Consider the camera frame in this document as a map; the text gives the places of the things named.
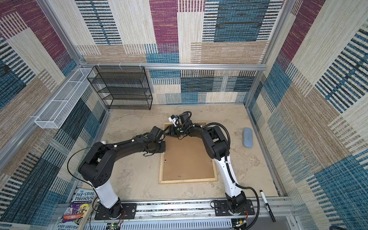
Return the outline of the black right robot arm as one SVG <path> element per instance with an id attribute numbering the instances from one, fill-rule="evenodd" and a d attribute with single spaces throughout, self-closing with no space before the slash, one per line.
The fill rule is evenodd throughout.
<path id="1" fill-rule="evenodd" d="M 191 121 L 192 112 L 185 111 L 180 115 L 172 115 L 168 118 L 171 122 L 165 128 L 165 135 L 180 139 L 181 137 L 196 137 L 203 141 L 208 156 L 214 160 L 220 169 L 220 174 L 225 185 L 227 206 L 231 215 L 240 215 L 247 204 L 244 190 L 252 190 L 249 186 L 238 184 L 230 159 L 231 138 L 226 127 L 217 122 L 200 125 Z"/>

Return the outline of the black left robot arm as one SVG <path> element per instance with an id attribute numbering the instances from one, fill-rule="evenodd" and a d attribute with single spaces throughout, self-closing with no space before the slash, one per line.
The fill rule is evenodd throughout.
<path id="1" fill-rule="evenodd" d="M 91 186 L 99 200 L 96 220 L 119 219 L 124 214 L 122 201 L 111 182 L 117 164 L 130 159 L 136 153 L 148 156 L 163 153 L 164 138 L 164 131 L 154 126 L 150 132 L 136 135 L 131 139 L 110 144 L 96 142 L 72 155 L 87 152 L 78 166 L 78 173 L 81 175 L 80 181 Z"/>

